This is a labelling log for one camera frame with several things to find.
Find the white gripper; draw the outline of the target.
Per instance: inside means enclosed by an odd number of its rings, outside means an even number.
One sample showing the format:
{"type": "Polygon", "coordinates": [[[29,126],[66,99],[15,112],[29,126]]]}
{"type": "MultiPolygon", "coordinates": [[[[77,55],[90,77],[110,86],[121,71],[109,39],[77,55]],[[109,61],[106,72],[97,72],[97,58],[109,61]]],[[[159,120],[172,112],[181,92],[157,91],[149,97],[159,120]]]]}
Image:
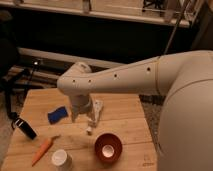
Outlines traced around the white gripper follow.
{"type": "Polygon", "coordinates": [[[79,114],[89,114],[93,109],[93,102],[89,94],[70,96],[69,101],[72,121],[75,121],[79,114]]]}

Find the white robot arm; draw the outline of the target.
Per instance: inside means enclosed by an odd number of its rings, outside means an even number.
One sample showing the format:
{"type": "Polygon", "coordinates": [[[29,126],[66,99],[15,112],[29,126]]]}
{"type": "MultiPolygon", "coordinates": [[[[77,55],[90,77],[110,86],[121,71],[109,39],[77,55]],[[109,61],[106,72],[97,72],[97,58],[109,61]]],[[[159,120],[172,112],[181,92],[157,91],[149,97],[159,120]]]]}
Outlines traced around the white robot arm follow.
{"type": "Polygon", "coordinates": [[[72,116],[87,112],[92,93],[163,95],[157,171],[213,171],[213,50],[168,54],[92,72],[73,64],[57,80],[72,116]]]}

